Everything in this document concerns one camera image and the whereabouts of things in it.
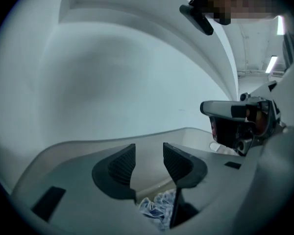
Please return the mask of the ceiling strip light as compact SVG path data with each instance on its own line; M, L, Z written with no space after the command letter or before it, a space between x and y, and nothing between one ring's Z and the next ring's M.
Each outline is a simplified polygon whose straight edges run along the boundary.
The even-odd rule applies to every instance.
M284 35L284 20L282 16L278 16L277 35Z
M267 69L266 69L265 73L271 73L271 71L272 71L272 69L273 69L273 67L274 67L274 65L275 65L275 63L276 63L276 61L277 61L277 59L278 59L277 56L272 56L272 57L270 58L270 61L269 61L269 64L268 64L268 66L267 66Z

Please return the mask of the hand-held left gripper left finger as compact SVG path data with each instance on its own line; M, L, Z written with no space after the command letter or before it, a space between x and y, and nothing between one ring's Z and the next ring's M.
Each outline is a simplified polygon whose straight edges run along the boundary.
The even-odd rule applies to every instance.
M43 235L147 235L130 186L134 144L58 143L30 163L12 197Z

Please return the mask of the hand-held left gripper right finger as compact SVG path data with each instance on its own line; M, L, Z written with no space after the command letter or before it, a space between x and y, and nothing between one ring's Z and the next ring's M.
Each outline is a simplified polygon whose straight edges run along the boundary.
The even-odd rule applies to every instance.
M169 234L234 234L261 149L255 147L241 157L165 142L164 165L176 185Z

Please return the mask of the grey plastic basket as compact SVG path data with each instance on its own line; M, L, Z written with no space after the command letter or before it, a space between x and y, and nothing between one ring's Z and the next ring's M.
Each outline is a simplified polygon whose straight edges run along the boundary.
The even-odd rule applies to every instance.
M196 128L182 128L151 135L103 141L66 141L54 144L40 152L23 172L13 188L12 196L19 196L27 188L52 171L59 164L80 156L99 153L106 149L136 145L136 166L130 185L142 199L171 184L163 164L163 143L225 155L236 155L226 146L217 144L212 134Z

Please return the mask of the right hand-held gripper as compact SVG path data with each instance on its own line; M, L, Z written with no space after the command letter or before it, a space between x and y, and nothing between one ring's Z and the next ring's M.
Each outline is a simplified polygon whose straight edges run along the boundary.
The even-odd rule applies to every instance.
M224 146L234 146L237 139L237 153L245 156L251 148L265 144L271 136L282 131L281 112L271 95L276 85L275 81L268 82L251 93L241 94L240 102L202 102L200 112L210 119L213 139ZM268 125L264 134L256 135L254 124L246 120L249 107L267 114Z

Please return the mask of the blue checked shirt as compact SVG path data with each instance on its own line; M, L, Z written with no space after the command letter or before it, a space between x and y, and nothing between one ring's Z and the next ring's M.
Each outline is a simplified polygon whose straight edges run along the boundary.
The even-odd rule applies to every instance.
M153 200L146 197L138 205L138 210L159 231L164 232L170 228L175 197L175 189L161 192Z

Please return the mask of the person's right hand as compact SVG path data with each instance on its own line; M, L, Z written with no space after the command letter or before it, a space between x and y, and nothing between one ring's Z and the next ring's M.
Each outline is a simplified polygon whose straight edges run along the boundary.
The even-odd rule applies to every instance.
M268 116L263 111L249 107L246 109L246 120L254 124L254 133L262 135L265 133L268 125Z

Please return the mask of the person's grey t-shirt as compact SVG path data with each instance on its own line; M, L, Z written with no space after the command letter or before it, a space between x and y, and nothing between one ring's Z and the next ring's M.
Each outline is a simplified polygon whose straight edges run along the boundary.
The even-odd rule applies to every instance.
M284 72L288 72L288 69L294 62L294 12L288 12L283 15L284 19L284 36L282 52L285 62Z

